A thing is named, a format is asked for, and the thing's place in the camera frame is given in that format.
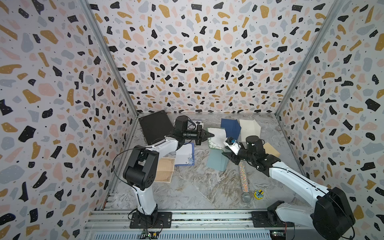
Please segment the white green-bordered letter paper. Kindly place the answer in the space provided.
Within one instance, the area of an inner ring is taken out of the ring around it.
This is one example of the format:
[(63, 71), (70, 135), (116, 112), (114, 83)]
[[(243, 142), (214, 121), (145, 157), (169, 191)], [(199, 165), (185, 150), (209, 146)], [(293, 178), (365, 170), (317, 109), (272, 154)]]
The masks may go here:
[(226, 141), (226, 130), (222, 128), (208, 128), (208, 132), (214, 136), (208, 138), (208, 145), (210, 149), (223, 150), (225, 148), (224, 142)]

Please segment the light blue envelope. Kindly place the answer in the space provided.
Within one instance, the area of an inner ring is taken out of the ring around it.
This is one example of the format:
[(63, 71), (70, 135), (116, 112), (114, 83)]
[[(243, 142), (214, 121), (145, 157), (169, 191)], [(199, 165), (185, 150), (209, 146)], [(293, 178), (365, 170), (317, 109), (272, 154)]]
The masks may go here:
[(227, 169), (228, 161), (221, 150), (212, 149), (207, 160), (207, 168), (224, 172)]

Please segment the yellow envelope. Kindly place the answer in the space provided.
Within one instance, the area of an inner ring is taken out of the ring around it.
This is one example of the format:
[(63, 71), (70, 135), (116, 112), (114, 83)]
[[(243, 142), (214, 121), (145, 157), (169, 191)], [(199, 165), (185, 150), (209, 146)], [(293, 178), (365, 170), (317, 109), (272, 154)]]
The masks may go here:
[(263, 147), (265, 149), (266, 154), (273, 155), (277, 158), (280, 157), (281, 154), (270, 143), (265, 143)]

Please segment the cream white envelope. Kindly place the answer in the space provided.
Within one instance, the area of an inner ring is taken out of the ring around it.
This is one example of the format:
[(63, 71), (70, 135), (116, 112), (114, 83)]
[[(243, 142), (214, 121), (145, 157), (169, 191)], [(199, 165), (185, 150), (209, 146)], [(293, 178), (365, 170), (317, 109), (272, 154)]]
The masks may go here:
[(245, 142), (249, 136), (261, 136), (261, 126), (255, 120), (239, 120), (241, 126), (241, 141)]

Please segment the dark blue envelope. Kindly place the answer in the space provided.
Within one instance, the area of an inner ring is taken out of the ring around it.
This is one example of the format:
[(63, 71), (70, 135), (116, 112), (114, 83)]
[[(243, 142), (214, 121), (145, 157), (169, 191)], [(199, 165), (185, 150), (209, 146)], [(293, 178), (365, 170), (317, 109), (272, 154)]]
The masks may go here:
[(231, 137), (235, 140), (239, 139), (241, 126), (238, 120), (221, 119), (221, 128), (225, 129), (227, 138)]

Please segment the white blue-bordered letter paper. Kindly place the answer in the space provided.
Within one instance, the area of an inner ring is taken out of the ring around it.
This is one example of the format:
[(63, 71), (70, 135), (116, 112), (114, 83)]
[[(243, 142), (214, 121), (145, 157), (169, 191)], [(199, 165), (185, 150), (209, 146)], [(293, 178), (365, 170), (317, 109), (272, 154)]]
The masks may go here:
[(176, 151), (175, 166), (194, 166), (195, 165), (195, 145), (185, 144)]

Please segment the beige letter paper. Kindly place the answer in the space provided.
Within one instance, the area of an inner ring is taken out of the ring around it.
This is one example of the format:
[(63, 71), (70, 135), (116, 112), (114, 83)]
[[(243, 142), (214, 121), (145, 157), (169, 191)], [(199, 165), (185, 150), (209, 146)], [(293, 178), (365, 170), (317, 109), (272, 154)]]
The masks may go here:
[(170, 183), (175, 168), (175, 158), (161, 158), (159, 159), (155, 182), (157, 183)]

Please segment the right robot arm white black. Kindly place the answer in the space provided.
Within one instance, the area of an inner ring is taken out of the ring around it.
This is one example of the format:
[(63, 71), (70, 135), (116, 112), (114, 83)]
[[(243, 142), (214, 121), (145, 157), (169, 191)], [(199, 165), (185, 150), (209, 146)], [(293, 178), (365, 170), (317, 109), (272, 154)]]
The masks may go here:
[(270, 207), (273, 216), (282, 222), (291, 222), (315, 229), (326, 240), (343, 238), (356, 222), (343, 190), (332, 189), (309, 180), (278, 157), (266, 153), (264, 141), (258, 136), (246, 138), (243, 145), (232, 137), (224, 141), (227, 157), (235, 165), (247, 162), (267, 177), (277, 180), (301, 196), (308, 207), (277, 202)]

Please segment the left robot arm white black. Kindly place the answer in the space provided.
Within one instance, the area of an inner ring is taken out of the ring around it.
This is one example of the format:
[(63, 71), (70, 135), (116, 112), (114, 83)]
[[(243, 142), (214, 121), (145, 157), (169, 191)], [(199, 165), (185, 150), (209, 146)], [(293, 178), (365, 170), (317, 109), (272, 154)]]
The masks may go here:
[(180, 149), (186, 140), (194, 141), (200, 146), (215, 136), (204, 130), (201, 125), (190, 129), (190, 121), (187, 116), (179, 116), (172, 131), (163, 140), (149, 147), (137, 145), (132, 149), (123, 171), (123, 178), (136, 193), (138, 216), (157, 217), (158, 205), (153, 196), (152, 184), (156, 178), (159, 159)]

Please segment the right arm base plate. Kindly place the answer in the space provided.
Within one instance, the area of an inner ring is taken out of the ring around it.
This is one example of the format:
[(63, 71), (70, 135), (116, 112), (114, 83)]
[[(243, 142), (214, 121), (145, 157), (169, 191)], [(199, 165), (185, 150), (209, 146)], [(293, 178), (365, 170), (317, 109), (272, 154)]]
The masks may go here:
[(294, 226), (291, 222), (282, 221), (275, 211), (253, 211), (251, 220), (254, 228), (291, 228)]

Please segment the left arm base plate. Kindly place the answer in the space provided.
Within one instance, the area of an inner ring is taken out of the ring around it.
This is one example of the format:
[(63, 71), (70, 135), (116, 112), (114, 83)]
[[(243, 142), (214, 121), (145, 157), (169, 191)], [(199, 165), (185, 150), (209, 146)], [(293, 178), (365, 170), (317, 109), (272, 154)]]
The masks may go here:
[(170, 229), (172, 224), (172, 212), (153, 212), (152, 215), (144, 215), (135, 212), (132, 215), (130, 229)]

